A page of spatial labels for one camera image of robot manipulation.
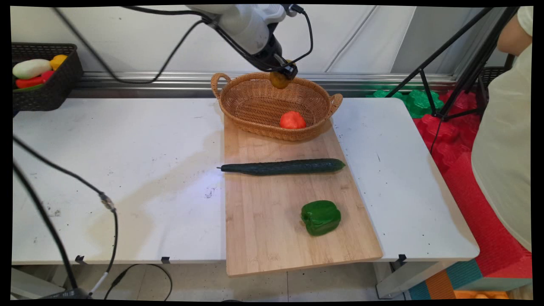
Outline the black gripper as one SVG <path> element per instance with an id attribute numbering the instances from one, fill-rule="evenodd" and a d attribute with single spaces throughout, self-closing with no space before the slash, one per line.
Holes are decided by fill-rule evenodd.
<path id="1" fill-rule="evenodd" d="M 260 71 L 273 72 L 273 78 L 278 81 L 292 81 L 298 73 L 297 64 L 285 59 L 282 52 L 276 37 L 270 36 L 264 48 L 253 54 L 253 66 Z"/>

